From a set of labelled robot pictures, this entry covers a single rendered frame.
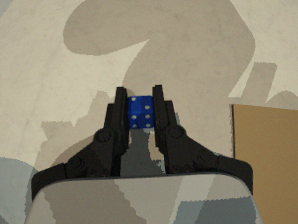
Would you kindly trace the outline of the tan flat mat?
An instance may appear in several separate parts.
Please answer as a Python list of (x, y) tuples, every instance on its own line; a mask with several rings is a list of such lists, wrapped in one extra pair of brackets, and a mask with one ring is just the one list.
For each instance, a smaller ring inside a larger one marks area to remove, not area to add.
[(232, 124), (264, 224), (298, 224), (298, 110), (232, 104)]

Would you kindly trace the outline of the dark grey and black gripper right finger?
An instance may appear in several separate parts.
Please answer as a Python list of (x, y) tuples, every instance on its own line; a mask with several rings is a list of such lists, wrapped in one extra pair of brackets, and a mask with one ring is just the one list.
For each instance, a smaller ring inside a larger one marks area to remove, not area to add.
[(245, 161), (215, 155), (187, 136), (177, 125), (172, 100), (165, 100), (162, 85), (152, 87), (155, 145), (164, 155), (165, 174), (223, 172), (237, 176), (253, 196), (253, 170)]

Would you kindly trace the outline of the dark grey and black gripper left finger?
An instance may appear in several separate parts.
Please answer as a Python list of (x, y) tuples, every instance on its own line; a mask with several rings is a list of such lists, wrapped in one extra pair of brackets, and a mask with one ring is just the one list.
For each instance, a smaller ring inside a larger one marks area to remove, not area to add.
[(104, 127), (96, 131), (93, 141), (67, 163), (39, 171), (32, 177), (32, 202), (41, 188), (58, 180), (120, 176), (121, 156), (129, 149), (127, 106), (127, 89), (116, 87), (114, 103), (107, 105)]

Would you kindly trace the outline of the blue die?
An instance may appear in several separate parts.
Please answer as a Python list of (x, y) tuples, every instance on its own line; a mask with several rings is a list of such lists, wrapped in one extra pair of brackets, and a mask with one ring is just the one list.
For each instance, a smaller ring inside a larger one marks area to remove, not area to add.
[(127, 116), (130, 129), (153, 128), (153, 96), (129, 96)]

